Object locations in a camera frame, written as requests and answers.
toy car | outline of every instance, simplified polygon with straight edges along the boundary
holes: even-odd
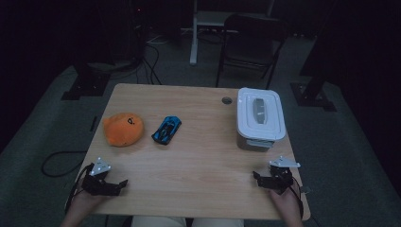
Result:
[[[157,143],[167,145],[171,141],[181,124],[182,122],[177,116],[167,116],[163,123],[160,125],[159,129],[155,133],[153,133],[151,137]]]

container lid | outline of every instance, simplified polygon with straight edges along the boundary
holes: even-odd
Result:
[[[236,117],[245,138],[275,141],[286,135],[280,97],[271,90],[239,89]]]

plastic storage box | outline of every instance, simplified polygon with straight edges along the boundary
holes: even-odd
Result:
[[[236,123],[242,149],[267,151],[286,136],[280,97],[271,90],[239,89]]]

orange plush toy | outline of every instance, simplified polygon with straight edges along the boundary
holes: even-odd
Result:
[[[144,135],[144,121],[135,113],[118,113],[103,119],[107,142],[116,147],[126,147]]]

hand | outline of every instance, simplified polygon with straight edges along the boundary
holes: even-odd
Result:
[[[299,193],[298,189],[294,186],[292,186],[292,189]],[[304,226],[301,219],[298,198],[289,188],[287,188],[286,191],[281,195],[277,194],[273,190],[268,190],[268,193],[276,209],[280,213],[281,218],[288,227]]]
[[[78,185],[76,196],[71,202],[61,227],[79,226],[85,217],[91,214],[98,205],[111,198],[107,196],[92,196],[80,187],[81,184],[82,181]]]

